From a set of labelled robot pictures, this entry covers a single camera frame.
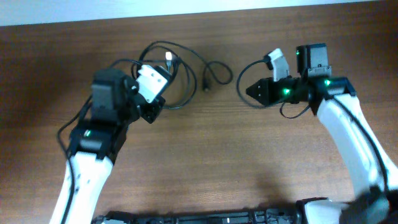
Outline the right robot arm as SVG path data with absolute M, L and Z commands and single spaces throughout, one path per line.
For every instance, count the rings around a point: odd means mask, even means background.
M 299 76 L 290 75 L 281 49 L 261 63 L 273 72 L 246 89 L 258 108 L 305 102 L 336 144 L 354 188 L 351 202 L 308 198 L 288 209 L 268 209 L 267 218 L 291 223 L 397 223 L 397 166 L 368 125 L 356 90 L 346 77 L 333 77 L 325 44 L 296 48 Z

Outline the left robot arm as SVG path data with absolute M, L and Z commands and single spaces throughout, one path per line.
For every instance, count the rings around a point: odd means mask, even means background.
M 90 223 L 101 190 L 126 141 L 131 123 L 153 123 L 165 104 L 161 94 L 173 80 L 163 67 L 143 65 L 137 78 L 115 68 L 99 70 L 92 94 L 74 117 L 62 189 L 51 223 Z

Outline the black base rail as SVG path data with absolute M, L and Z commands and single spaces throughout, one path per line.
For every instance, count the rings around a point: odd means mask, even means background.
M 135 215 L 111 211 L 92 219 L 92 224 L 299 224 L 302 214 L 295 209 L 246 210 L 191 215 Z

